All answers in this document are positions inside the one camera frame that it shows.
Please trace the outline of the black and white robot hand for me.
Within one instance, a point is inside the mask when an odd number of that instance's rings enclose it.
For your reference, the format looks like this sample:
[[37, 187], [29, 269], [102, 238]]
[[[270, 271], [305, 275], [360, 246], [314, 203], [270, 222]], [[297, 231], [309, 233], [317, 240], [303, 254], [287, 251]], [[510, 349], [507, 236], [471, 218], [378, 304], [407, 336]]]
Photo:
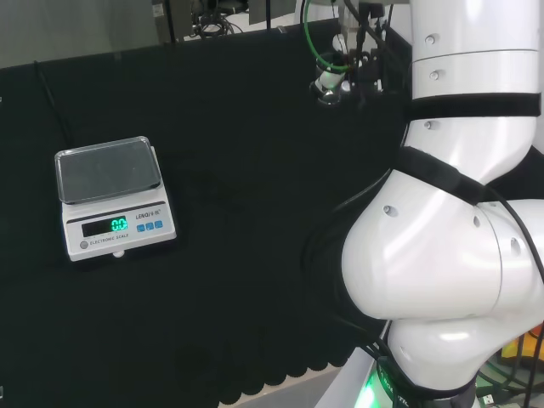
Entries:
[[395, 76], [404, 79], [405, 64], [387, 35], [387, 25], [377, 22], [375, 27], [359, 25], [333, 38], [333, 62], [347, 66], [344, 71], [335, 70], [343, 93], [370, 98], [387, 91]]

